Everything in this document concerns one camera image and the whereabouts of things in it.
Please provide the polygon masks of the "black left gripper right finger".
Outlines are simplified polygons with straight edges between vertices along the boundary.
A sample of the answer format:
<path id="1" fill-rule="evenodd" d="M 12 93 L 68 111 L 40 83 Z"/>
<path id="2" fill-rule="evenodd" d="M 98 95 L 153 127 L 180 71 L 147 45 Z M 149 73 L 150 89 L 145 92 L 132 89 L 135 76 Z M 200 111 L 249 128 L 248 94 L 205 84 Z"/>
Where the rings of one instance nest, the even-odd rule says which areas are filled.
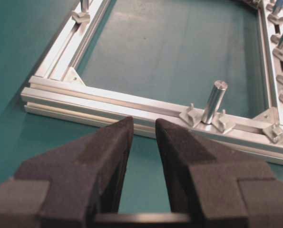
<path id="1" fill-rule="evenodd" d="M 266 162 L 167 120 L 155 124 L 173 212 L 203 228 L 283 228 L 283 182 Z"/>

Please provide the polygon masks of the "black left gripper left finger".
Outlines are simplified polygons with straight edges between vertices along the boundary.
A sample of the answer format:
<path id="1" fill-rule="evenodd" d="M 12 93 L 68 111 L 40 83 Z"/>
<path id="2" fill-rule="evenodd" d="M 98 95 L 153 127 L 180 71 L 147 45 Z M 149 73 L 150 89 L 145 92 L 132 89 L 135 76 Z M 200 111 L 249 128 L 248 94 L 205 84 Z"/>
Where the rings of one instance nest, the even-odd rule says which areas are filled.
<path id="1" fill-rule="evenodd" d="M 0 184 L 0 228 L 85 228 L 117 212 L 133 134 L 126 117 L 22 162 Z"/>

